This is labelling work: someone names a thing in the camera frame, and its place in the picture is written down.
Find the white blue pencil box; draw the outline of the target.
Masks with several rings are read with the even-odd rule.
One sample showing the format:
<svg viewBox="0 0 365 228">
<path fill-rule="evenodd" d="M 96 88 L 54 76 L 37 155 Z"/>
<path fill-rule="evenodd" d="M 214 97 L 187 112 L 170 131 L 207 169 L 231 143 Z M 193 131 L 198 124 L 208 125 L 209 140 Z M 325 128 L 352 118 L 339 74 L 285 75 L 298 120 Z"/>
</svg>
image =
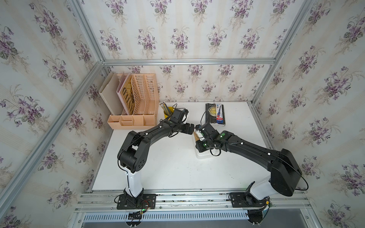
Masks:
<svg viewBox="0 0 365 228">
<path fill-rule="evenodd" d="M 216 122 L 217 124 L 223 124 L 223 109 L 221 104 L 216 104 Z"/>
</svg>

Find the white tissue box lid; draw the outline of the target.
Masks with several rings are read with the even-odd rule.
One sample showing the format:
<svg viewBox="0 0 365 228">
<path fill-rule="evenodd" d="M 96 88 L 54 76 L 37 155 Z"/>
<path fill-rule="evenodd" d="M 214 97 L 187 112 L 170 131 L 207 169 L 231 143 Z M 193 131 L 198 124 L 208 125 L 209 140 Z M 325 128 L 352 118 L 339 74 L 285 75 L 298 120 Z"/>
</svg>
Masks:
<svg viewBox="0 0 365 228">
<path fill-rule="evenodd" d="M 194 141 L 195 142 L 200 140 L 200 138 L 198 137 L 198 134 L 197 134 L 196 131 L 194 131 L 193 136 L 194 136 Z"/>
</svg>

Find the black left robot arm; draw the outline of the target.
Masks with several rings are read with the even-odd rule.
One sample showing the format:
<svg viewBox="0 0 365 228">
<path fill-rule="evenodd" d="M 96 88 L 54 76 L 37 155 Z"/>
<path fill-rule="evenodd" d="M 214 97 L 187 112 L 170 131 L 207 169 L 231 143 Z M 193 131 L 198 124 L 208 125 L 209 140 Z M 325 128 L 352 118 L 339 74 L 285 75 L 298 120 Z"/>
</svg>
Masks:
<svg viewBox="0 0 365 228">
<path fill-rule="evenodd" d="M 127 196 L 137 199 L 143 195 L 140 171 L 146 164 L 150 147 L 154 143 L 179 133 L 193 134 L 194 125 L 186 122 L 188 114 L 187 109 L 175 109 L 172 115 L 161 120 L 158 125 L 142 132 L 131 131 L 127 134 L 117 154 L 118 167 L 126 174 Z"/>
</svg>

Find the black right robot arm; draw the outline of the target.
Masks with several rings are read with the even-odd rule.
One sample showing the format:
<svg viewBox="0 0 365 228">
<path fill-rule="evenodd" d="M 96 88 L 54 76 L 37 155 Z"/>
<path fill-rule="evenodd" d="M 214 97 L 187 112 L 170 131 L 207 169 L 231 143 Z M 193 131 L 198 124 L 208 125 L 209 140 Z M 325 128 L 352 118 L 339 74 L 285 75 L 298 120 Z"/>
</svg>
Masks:
<svg viewBox="0 0 365 228">
<path fill-rule="evenodd" d="M 289 150 L 264 148 L 228 131 L 219 133 L 209 123 L 197 125 L 195 131 L 200 136 L 196 142 L 196 149 L 200 153 L 213 150 L 218 150 L 219 153 L 230 152 L 249 159 L 270 172 L 267 178 L 250 184 L 245 192 L 249 199 L 263 200 L 274 194 L 286 197 L 293 195 L 302 172 Z"/>
</svg>

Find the white tissue box base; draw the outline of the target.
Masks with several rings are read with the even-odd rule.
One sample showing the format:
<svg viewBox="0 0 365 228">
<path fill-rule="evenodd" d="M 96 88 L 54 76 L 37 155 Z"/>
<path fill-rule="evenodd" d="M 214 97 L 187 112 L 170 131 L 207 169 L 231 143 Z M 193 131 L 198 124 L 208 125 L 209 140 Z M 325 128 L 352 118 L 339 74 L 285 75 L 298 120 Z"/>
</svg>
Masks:
<svg viewBox="0 0 365 228">
<path fill-rule="evenodd" d="M 204 151 L 204 152 L 200 152 L 198 150 L 198 147 L 201 145 L 200 141 L 196 141 L 195 142 L 195 155 L 197 159 L 208 159 L 213 157 L 213 155 L 211 154 L 210 150 Z"/>
</svg>

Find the yellow metal pencil bucket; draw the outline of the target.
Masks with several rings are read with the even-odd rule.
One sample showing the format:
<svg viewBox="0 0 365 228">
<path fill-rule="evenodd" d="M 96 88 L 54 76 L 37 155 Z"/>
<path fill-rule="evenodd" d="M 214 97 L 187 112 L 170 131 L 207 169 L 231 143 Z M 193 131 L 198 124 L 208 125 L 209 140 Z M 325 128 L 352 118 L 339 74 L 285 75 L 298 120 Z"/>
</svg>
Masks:
<svg viewBox="0 0 365 228">
<path fill-rule="evenodd" d="M 165 108 L 163 110 L 164 117 L 167 118 L 167 117 L 171 116 L 174 113 L 174 111 L 175 111 L 174 107 L 169 106 L 169 107 Z"/>
</svg>

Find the black paperback book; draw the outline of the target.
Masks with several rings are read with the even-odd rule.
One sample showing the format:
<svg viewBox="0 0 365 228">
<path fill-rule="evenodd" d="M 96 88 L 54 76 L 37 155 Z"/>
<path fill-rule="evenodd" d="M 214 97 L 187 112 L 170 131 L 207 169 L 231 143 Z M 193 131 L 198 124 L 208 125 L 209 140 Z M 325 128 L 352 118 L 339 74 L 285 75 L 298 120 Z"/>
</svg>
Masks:
<svg viewBox="0 0 365 228">
<path fill-rule="evenodd" d="M 206 113 L 205 113 L 205 121 L 207 123 L 210 124 L 217 124 L 217 125 L 226 125 L 226 118 L 225 118 L 225 112 L 224 112 L 224 105 L 222 105 L 222 109 L 223 109 L 223 117 L 224 117 L 224 121 L 223 124 L 217 124 L 216 122 L 216 103 L 207 103 L 205 105 L 206 108 Z"/>
</svg>

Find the pencils in yellow bucket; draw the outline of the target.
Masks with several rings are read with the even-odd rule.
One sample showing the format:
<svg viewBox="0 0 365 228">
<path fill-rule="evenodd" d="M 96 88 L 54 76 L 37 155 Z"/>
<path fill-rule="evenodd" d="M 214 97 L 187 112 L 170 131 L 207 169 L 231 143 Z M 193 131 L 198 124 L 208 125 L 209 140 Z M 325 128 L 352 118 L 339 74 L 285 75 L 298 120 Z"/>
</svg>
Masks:
<svg viewBox="0 0 365 228">
<path fill-rule="evenodd" d="M 167 104 L 165 102 L 161 102 L 160 106 L 163 109 L 163 112 L 166 116 L 172 115 L 172 111 L 169 109 L 169 107 L 167 106 Z"/>
</svg>

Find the beige plastic desk organizer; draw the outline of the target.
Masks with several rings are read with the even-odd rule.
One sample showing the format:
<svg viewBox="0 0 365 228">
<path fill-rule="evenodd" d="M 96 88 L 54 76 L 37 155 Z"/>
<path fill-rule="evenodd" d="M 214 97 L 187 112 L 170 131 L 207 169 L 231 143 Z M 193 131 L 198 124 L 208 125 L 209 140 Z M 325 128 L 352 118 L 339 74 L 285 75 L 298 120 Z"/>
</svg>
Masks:
<svg viewBox="0 0 365 228">
<path fill-rule="evenodd" d="M 118 80 L 123 74 L 117 74 Z M 132 115 L 110 115 L 107 123 L 113 130 L 141 130 L 157 125 L 159 92 L 156 74 L 131 74 L 135 99 Z"/>
</svg>

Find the brown lettered magazine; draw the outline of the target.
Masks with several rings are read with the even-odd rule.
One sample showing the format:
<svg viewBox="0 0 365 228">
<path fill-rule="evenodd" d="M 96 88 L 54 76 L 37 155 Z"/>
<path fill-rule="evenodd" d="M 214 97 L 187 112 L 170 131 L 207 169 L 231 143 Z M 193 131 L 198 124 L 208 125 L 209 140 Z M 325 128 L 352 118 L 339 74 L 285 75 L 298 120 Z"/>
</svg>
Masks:
<svg viewBox="0 0 365 228">
<path fill-rule="evenodd" d="M 133 111 L 135 109 L 135 99 L 133 94 L 133 87 L 132 87 L 132 75 L 129 74 L 122 87 L 121 92 L 122 100 L 123 100 L 123 106 L 127 113 L 127 115 L 132 115 Z"/>
</svg>

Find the pink folder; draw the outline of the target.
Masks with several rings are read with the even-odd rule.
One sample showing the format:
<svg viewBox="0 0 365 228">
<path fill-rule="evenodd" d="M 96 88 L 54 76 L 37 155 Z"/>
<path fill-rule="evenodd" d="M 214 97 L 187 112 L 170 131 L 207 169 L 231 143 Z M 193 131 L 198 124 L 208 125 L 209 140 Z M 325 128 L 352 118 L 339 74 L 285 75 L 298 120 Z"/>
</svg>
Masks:
<svg viewBox="0 0 365 228">
<path fill-rule="evenodd" d="M 118 98 L 127 115 L 133 114 L 135 105 L 131 79 L 131 74 L 123 74 L 117 87 Z"/>
</svg>

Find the beige cardboard folder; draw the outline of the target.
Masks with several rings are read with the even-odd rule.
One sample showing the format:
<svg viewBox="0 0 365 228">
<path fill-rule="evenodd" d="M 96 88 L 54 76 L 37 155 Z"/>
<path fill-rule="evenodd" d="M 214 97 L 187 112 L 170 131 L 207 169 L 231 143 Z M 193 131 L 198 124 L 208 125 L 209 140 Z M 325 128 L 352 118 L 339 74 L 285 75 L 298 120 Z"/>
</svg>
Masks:
<svg viewBox="0 0 365 228">
<path fill-rule="evenodd" d="M 99 90 L 99 94 L 103 99 L 105 105 L 107 106 L 111 114 L 114 116 L 121 115 L 124 110 L 123 105 L 117 95 L 118 86 L 119 86 L 118 75 L 111 72 L 105 78 Z"/>
</svg>

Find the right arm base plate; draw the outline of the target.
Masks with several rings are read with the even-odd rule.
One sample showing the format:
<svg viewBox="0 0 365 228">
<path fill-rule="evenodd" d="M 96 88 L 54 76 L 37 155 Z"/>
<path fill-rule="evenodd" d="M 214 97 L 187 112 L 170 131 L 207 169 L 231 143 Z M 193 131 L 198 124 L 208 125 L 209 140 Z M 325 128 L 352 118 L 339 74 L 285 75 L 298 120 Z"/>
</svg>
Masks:
<svg viewBox="0 0 365 228">
<path fill-rule="evenodd" d="M 228 195 L 233 208 L 262 208 L 269 204 L 270 197 L 256 199 L 249 192 L 232 192 Z"/>
</svg>

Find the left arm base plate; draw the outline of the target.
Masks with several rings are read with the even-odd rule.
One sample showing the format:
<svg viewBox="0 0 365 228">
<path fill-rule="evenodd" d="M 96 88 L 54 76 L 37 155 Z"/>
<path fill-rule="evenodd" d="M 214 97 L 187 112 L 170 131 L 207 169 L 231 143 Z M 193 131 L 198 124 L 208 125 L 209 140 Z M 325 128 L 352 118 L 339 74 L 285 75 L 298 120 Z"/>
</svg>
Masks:
<svg viewBox="0 0 365 228">
<path fill-rule="evenodd" d="M 143 210 L 143 209 L 155 209 L 156 207 L 156 194 L 142 194 L 136 198 L 128 195 L 127 193 L 121 194 L 116 199 L 118 210 Z"/>
</svg>

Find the aluminium rail frame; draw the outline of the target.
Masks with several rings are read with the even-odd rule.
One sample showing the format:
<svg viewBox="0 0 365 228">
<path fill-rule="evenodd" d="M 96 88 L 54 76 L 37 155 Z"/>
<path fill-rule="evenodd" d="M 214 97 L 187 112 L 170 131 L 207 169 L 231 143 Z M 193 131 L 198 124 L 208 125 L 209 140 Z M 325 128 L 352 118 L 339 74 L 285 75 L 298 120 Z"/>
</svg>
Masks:
<svg viewBox="0 0 365 228">
<path fill-rule="evenodd" d="M 68 224 L 83 228 L 87 223 L 112 223 L 141 228 L 156 222 L 241 221 L 250 228 L 319 228 L 314 210 L 301 192 L 292 197 L 272 195 L 256 207 L 238 200 L 241 189 L 227 190 L 149 190 L 136 208 L 122 205 L 121 192 L 83 193 Z"/>
</svg>

